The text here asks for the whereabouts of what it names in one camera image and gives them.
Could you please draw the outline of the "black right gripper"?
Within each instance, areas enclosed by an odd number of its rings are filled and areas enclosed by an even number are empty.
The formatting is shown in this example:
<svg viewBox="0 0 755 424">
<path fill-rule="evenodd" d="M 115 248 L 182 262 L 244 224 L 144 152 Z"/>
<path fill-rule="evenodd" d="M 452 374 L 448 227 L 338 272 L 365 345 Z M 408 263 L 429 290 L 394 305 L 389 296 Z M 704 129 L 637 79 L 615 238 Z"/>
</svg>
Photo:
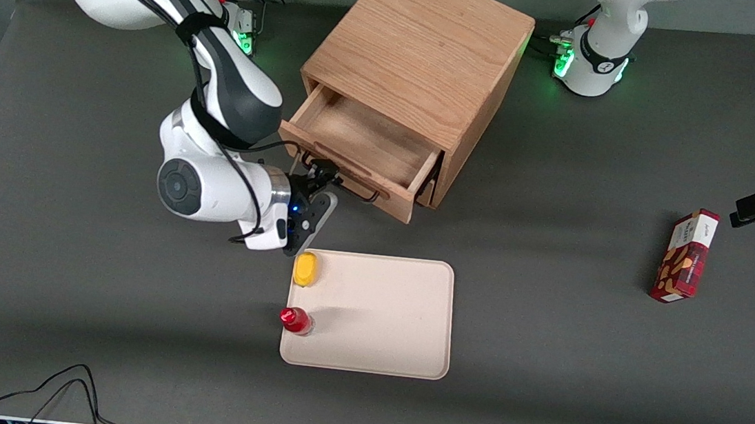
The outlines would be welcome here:
<svg viewBox="0 0 755 424">
<path fill-rule="evenodd" d="M 300 175 L 288 178 L 291 188 L 286 219 L 288 236 L 283 248 L 288 257 L 298 256 L 310 246 L 339 202 L 334 192 L 325 190 L 343 182 L 337 164 L 329 159 L 312 159 L 311 174 L 312 179 Z"/>
</svg>

